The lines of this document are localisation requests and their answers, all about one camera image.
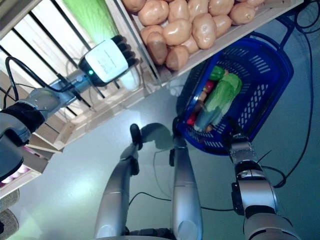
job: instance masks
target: red vegetable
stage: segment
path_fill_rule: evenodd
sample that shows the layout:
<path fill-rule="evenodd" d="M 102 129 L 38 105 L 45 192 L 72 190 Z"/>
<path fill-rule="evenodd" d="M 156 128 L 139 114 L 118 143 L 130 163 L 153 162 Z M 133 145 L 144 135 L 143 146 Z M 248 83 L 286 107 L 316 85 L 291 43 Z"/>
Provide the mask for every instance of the red vegetable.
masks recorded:
<path fill-rule="evenodd" d="M 193 112 L 193 113 L 191 113 L 188 120 L 186 121 L 186 124 L 193 126 L 196 122 L 196 119 L 197 119 L 197 115 L 195 112 Z"/>
<path fill-rule="evenodd" d="M 212 89 L 215 87 L 215 82 L 208 80 L 203 88 L 203 91 L 205 91 L 207 94 L 211 93 Z"/>

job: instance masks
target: potato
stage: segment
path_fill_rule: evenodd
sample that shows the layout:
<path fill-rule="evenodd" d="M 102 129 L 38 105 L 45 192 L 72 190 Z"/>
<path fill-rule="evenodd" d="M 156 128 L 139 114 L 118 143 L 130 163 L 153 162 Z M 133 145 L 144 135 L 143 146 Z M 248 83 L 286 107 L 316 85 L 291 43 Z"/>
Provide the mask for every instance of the potato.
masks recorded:
<path fill-rule="evenodd" d="M 195 16 L 208 12 L 208 0 L 189 0 L 189 21 L 192 22 Z"/>
<path fill-rule="evenodd" d="M 143 6 L 146 3 L 146 0 L 122 0 L 122 2 L 128 11 L 136 13 L 143 8 Z"/>
<path fill-rule="evenodd" d="M 225 34 L 231 27 L 232 20 L 228 15 L 213 16 L 212 19 L 216 25 L 216 37 L 220 37 Z"/>
<path fill-rule="evenodd" d="M 235 4 L 235 0 L 210 0 L 209 13 L 212 16 L 227 15 Z"/>
<path fill-rule="evenodd" d="M 248 4 L 252 6 L 258 6 L 260 4 L 263 4 L 265 0 L 237 0 L 238 2 L 247 2 Z"/>
<path fill-rule="evenodd" d="M 191 35 L 192 24 L 179 18 L 163 28 L 163 36 L 169 46 L 180 45 L 187 41 Z"/>
<path fill-rule="evenodd" d="M 171 49 L 165 60 L 165 65 L 171 70 L 180 70 L 187 64 L 189 58 L 189 52 L 185 46 L 175 46 Z"/>
<path fill-rule="evenodd" d="M 186 0 L 174 0 L 169 3 L 169 23 L 177 19 L 189 19 L 189 10 Z"/>
<path fill-rule="evenodd" d="M 229 14 L 233 25 L 247 24 L 254 19 L 255 15 L 255 7 L 247 2 L 234 5 Z"/>
<path fill-rule="evenodd" d="M 151 26 L 164 22 L 169 14 L 169 5 L 163 0 L 149 0 L 138 12 L 142 25 Z"/>
<path fill-rule="evenodd" d="M 189 54 L 193 54 L 199 50 L 198 45 L 192 35 L 190 35 L 189 39 L 183 42 L 181 45 L 186 46 Z"/>
<path fill-rule="evenodd" d="M 164 64 L 168 55 L 168 49 L 164 36 L 156 31 L 151 32 L 147 37 L 146 47 L 155 64 Z"/>
<path fill-rule="evenodd" d="M 147 38 L 150 33 L 152 32 L 158 32 L 162 34 L 164 31 L 164 28 L 160 25 L 152 25 L 152 26 L 146 26 L 145 28 L 141 29 L 140 35 L 142 38 L 142 41 L 144 42 L 145 45 L 147 45 Z"/>
<path fill-rule="evenodd" d="M 217 26 L 210 13 L 202 13 L 192 21 L 192 36 L 200 49 L 210 48 L 217 38 Z"/>

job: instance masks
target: wooden crate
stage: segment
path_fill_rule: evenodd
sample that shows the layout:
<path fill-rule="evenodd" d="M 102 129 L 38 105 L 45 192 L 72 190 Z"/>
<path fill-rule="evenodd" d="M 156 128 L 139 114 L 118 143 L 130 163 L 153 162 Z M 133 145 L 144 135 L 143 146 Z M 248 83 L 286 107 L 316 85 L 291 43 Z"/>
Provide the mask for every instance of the wooden crate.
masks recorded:
<path fill-rule="evenodd" d="M 150 65 L 152 66 L 152 70 L 164 84 L 166 84 L 166 82 L 170 81 L 172 78 L 180 76 L 186 71 L 192 69 L 194 66 L 208 59 L 215 53 L 219 52 L 220 50 L 224 49 L 225 47 L 234 43 L 245 35 L 251 33 L 267 22 L 303 3 L 303 0 L 265 0 L 264 4 L 259 7 L 253 21 L 244 25 L 231 26 L 228 32 L 219 37 L 211 48 L 206 50 L 199 50 L 198 52 L 192 54 L 189 57 L 187 64 L 179 71 L 170 71 L 165 66 L 155 66 L 153 64 L 139 34 L 140 30 L 144 28 L 144 26 L 140 23 L 136 14 L 131 14 L 126 10 L 121 0 L 116 1 L 118 7 L 122 11 L 124 18 L 126 19 L 127 24 L 130 26 L 131 31 L 135 35 L 136 41 L 140 45 L 140 49 L 143 50 L 146 58 L 149 60 Z"/>

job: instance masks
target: lettuce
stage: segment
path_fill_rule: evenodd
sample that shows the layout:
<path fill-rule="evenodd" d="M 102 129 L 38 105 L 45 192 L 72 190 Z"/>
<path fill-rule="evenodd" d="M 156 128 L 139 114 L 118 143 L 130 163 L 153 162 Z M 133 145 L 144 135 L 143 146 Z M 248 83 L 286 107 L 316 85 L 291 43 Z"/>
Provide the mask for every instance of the lettuce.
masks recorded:
<path fill-rule="evenodd" d="M 242 82 L 237 75 L 233 73 L 225 75 L 205 101 L 204 108 L 195 121 L 194 129 L 204 131 L 210 123 L 217 125 L 228 112 L 241 87 Z"/>

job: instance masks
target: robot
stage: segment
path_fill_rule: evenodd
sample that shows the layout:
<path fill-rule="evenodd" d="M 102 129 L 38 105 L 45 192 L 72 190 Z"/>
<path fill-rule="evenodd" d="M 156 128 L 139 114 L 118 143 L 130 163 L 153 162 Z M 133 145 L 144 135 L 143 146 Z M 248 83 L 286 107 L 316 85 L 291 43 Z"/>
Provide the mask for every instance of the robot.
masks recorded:
<path fill-rule="evenodd" d="M 13 60 L 34 78 L 37 75 L 14 57 Z M 28 143 L 31 134 L 60 108 L 66 107 L 91 85 L 105 86 L 136 64 L 130 46 L 122 36 L 105 40 L 87 52 L 79 69 L 51 85 L 34 89 L 25 99 L 0 111 L 0 181 L 13 174 L 23 163 L 19 147 Z M 138 151 L 143 147 L 139 127 L 132 124 L 132 143 L 122 152 L 103 193 L 97 213 L 94 238 L 99 240 L 201 240 L 203 222 L 197 183 L 188 147 L 173 121 L 174 149 L 170 165 L 174 167 L 171 229 L 126 228 L 131 176 L 139 173 Z M 246 240 L 301 240 L 289 220 L 278 215 L 274 188 L 263 169 L 251 142 L 238 126 L 230 134 L 229 155 L 234 164 L 232 183 L 234 211 L 244 216 Z"/>

